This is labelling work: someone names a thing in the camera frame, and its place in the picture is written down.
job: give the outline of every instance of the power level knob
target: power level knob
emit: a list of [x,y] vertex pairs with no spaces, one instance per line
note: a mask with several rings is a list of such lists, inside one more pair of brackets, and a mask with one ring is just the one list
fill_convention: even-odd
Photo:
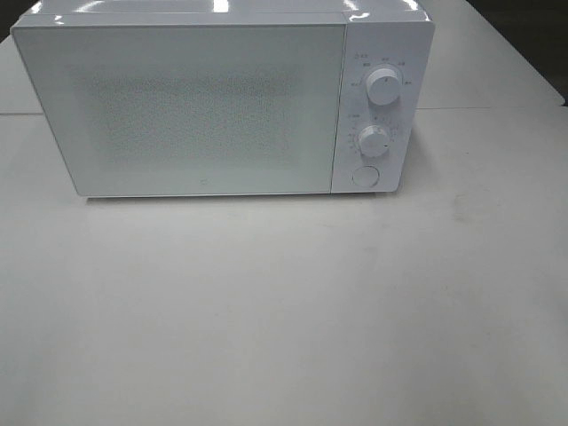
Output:
[[400,96],[402,73],[392,65],[381,65],[365,81],[369,100],[378,106],[389,105]]

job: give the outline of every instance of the white table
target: white table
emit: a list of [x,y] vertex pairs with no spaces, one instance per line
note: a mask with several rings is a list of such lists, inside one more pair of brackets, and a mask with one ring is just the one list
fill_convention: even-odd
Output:
[[0,424],[565,426],[565,108],[419,111],[376,196],[86,201],[0,132]]
[[[562,105],[558,92],[466,0],[422,0],[436,22],[419,108]],[[11,38],[0,44],[0,114],[41,113]]]

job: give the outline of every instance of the microwave door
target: microwave door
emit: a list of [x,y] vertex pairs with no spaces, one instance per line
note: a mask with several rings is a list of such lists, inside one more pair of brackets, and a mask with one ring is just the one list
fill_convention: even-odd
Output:
[[344,29],[34,28],[18,41],[79,194],[329,193]]

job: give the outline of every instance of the round button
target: round button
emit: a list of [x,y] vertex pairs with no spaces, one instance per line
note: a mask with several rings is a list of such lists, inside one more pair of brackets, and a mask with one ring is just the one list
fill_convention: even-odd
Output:
[[353,172],[353,182],[356,185],[370,188],[379,181],[379,170],[372,166],[365,166]]

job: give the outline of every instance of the white knob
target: white knob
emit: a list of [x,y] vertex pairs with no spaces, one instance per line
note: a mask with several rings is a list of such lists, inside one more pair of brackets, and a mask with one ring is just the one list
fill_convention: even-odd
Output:
[[365,82],[369,100],[375,105],[389,105],[400,96],[402,73],[395,67],[384,65],[373,71]]
[[358,137],[361,154],[366,157],[380,157],[389,150],[391,135],[379,126],[369,126],[360,132]]

